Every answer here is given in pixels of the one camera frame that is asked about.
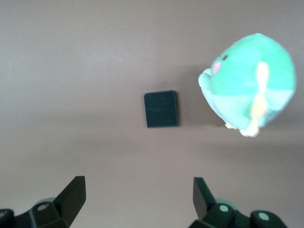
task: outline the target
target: dark green block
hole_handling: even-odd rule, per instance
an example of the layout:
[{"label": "dark green block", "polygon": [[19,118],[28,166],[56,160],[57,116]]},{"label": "dark green block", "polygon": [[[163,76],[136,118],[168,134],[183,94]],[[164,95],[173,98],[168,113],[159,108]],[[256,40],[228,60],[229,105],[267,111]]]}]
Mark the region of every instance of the dark green block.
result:
[{"label": "dark green block", "polygon": [[146,93],[144,105],[148,127],[178,126],[176,93],[173,90]]}]

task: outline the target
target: green plush toy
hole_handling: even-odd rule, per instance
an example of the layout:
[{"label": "green plush toy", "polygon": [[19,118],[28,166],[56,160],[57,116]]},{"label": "green plush toy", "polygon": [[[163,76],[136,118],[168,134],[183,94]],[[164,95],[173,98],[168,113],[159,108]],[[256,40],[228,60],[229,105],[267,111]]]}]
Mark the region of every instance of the green plush toy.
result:
[{"label": "green plush toy", "polygon": [[285,108],[295,84],[287,51],[259,33],[234,43],[199,76],[207,102],[225,126],[250,137]]}]

